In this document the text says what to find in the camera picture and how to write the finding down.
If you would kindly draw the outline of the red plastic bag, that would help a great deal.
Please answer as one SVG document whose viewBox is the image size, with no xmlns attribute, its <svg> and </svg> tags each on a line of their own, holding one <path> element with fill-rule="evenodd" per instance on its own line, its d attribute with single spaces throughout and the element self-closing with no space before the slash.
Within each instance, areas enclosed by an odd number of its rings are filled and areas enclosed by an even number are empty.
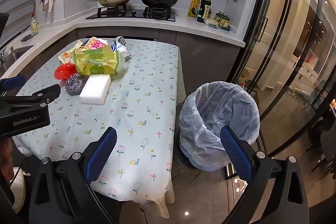
<svg viewBox="0 0 336 224">
<path fill-rule="evenodd" d="M 77 73 L 74 64 L 65 63 L 58 66 L 54 72 L 54 78 L 57 80 L 68 80 L 72 75 Z"/>
</svg>

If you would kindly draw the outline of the yellow green tissue package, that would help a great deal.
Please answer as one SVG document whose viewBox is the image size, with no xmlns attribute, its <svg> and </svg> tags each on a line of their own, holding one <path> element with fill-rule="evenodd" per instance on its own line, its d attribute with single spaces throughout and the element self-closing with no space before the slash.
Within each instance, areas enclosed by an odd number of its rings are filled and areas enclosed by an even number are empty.
<svg viewBox="0 0 336 224">
<path fill-rule="evenodd" d="M 125 64 L 123 55 L 110 45 L 95 50 L 78 48 L 72 52 L 72 58 L 77 72 L 85 76 L 117 75 Z"/>
</svg>

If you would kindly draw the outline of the blue white milk carton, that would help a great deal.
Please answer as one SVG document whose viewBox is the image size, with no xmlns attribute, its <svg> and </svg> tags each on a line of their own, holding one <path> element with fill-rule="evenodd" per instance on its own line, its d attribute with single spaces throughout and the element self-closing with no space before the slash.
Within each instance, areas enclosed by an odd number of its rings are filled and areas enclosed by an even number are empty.
<svg viewBox="0 0 336 224">
<path fill-rule="evenodd" d="M 131 58 L 131 53 L 126 47 L 126 41 L 122 36 L 118 36 L 110 44 L 112 51 L 118 51 L 127 61 Z"/>
</svg>

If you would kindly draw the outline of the kitchen sink with faucet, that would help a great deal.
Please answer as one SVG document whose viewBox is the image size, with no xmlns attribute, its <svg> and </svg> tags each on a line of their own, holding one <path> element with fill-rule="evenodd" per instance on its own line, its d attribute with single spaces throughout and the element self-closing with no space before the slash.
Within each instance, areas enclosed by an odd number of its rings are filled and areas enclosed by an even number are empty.
<svg viewBox="0 0 336 224">
<path fill-rule="evenodd" d="M 1 50 L 1 65 L 0 65 L 0 75 L 3 76 L 5 72 L 19 59 L 24 53 L 30 50 L 33 46 L 24 46 L 19 48 L 10 48 L 10 53 L 5 54 L 5 50 Z"/>
</svg>

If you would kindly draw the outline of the trash bin with clear liner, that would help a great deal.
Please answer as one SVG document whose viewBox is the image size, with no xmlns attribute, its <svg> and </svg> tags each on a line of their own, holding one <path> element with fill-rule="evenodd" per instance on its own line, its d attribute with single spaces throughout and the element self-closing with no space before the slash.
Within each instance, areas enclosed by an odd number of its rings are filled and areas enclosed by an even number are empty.
<svg viewBox="0 0 336 224">
<path fill-rule="evenodd" d="M 239 85 L 205 83 L 186 98 L 179 126 L 179 147 L 191 165 L 214 172 L 230 163 L 220 139 L 222 127 L 229 126 L 238 139 L 253 144 L 259 136 L 259 109 Z"/>
</svg>

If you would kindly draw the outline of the steel wool scrubber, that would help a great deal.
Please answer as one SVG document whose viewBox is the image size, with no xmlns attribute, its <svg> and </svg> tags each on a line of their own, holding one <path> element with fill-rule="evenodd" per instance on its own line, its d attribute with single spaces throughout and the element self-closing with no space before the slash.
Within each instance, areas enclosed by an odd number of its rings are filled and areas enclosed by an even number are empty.
<svg viewBox="0 0 336 224">
<path fill-rule="evenodd" d="M 76 96 L 81 93 L 83 90 L 88 76 L 84 76 L 81 74 L 74 74 L 68 80 L 66 80 L 66 92 L 71 96 Z"/>
</svg>

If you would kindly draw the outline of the yellow snack wrapper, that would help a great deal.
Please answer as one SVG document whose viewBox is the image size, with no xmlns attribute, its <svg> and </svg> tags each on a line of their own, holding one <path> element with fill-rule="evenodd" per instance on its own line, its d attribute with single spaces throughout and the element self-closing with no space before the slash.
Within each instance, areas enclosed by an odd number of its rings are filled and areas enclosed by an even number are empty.
<svg viewBox="0 0 336 224">
<path fill-rule="evenodd" d="M 78 40 L 76 42 L 76 44 L 70 49 L 67 50 L 65 52 L 63 52 L 61 55 L 58 56 L 58 60 L 62 63 L 62 64 L 74 64 L 74 60 L 72 57 L 72 53 L 78 49 L 78 48 L 82 48 L 84 47 L 84 43 L 81 42 L 80 40 Z"/>
</svg>

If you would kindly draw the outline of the white sponge block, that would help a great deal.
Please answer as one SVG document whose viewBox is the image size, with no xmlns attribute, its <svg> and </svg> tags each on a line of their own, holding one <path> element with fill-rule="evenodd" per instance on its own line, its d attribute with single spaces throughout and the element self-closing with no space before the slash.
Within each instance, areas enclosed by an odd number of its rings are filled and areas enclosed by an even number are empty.
<svg viewBox="0 0 336 224">
<path fill-rule="evenodd" d="M 79 95 L 80 102 L 87 105 L 103 105 L 110 85 L 110 75 L 91 75 Z"/>
</svg>

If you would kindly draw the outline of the green dish soap bottle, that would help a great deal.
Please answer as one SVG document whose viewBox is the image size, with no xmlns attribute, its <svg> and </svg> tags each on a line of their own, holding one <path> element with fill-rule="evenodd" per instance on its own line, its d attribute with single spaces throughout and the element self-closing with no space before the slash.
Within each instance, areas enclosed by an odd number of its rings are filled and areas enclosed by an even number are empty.
<svg viewBox="0 0 336 224">
<path fill-rule="evenodd" d="M 35 13 L 34 12 L 31 13 L 30 27 L 31 27 L 32 36 L 35 36 L 39 33 L 39 25 L 38 25 L 38 22 L 35 18 Z"/>
</svg>

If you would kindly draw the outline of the pink floral paper cup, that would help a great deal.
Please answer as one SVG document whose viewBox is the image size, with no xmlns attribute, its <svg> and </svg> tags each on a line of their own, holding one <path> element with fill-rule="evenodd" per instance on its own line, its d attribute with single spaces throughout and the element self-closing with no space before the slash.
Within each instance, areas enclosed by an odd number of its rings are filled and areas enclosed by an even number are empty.
<svg viewBox="0 0 336 224">
<path fill-rule="evenodd" d="M 108 42 L 104 39 L 90 39 L 87 44 L 89 50 L 96 50 L 107 45 Z"/>
</svg>

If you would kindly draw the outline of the floral white tablecloth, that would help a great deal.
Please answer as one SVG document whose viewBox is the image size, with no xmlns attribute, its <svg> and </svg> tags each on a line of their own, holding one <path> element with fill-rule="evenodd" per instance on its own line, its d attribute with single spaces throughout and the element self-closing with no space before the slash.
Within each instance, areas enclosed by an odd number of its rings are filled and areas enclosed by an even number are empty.
<svg viewBox="0 0 336 224">
<path fill-rule="evenodd" d="M 171 169 L 176 106 L 185 100 L 179 48 L 128 39 L 131 58 L 112 76 L 103 105 L 62 91 L 49 105 L 49 126 L 14 137 L 24 155 L 62 160 L 82 152 L 108 127 L 117 143 L 92 188 L 118 201 L 154 202 L 168 218 L 175 200 Z"/>
</svg>

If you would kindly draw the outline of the black gas stove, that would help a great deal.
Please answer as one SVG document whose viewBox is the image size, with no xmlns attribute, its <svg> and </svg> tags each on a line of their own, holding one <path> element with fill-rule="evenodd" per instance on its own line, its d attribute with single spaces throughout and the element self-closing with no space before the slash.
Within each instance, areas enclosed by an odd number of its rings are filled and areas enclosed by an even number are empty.
<svg viewBox="0 0 336 224">
<path fill-rule="evenodd" d="M 165 20 L 169 22 L 175 22 L 175 13 L 171 8 L 150 8 L 144 9 L 128 9 L 126 5 L 98 8 L 96 14 L 88 16 L 86 19 L 100 19 L 100 18 L 147 18 L 156 20 Z"/>
</svg>

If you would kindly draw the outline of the yellow blue condiment jar set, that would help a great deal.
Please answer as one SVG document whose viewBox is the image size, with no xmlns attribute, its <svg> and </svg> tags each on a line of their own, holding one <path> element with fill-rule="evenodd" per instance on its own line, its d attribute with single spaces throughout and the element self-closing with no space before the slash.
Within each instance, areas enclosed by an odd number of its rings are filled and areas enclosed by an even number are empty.
<svg viewBox="0 0 336 224">
<path fill-rule="evenodd" d="M 218 22 L 218 27 L 225 31 L 230 31 L 230 18 L 224 12 L 217 12 L 214 16 L 214 20 Z"/>
</svg>

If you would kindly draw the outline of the wrapped garlic packet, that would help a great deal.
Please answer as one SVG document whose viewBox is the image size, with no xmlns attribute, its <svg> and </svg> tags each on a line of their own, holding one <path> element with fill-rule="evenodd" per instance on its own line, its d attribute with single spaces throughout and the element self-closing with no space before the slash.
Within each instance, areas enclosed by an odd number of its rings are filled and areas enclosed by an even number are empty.
<svg viewBox="0 0 336 224">
<path fill-rule="evenodd" d="M 205 24 L 213 28 L 218 28 L 219 26 L 219 22 L 215 20 L 214 18 L 205 19 Z"/>
</svg>

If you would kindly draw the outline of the dark soy sauce bottle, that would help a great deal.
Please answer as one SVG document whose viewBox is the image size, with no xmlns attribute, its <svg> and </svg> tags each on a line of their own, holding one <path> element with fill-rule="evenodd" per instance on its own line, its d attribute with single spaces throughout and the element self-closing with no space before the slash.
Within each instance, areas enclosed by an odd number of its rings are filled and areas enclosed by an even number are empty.
<svg viewBox="0 0 336 224">
<path fill-rule="evenodd" d="M 197 15 L 198 22 L 203 23 L 209 17 L 210 8 L 211 0 L 201 0 Z"/>
</svg>

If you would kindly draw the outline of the yellow seasoning box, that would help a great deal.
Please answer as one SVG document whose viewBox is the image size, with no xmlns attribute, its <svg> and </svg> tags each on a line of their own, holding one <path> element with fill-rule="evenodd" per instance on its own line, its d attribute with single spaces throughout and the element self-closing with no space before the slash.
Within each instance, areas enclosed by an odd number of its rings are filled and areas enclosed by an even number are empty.
<svg viewBox="0 0 336 224">
<path fill-rule="evenodd" d="M 196 18 L 198 13 L 198 8 L 200 5 L 201 0 L 191 0 L 189 10 L 188 10 L 188 16 Z"/>
</svg>

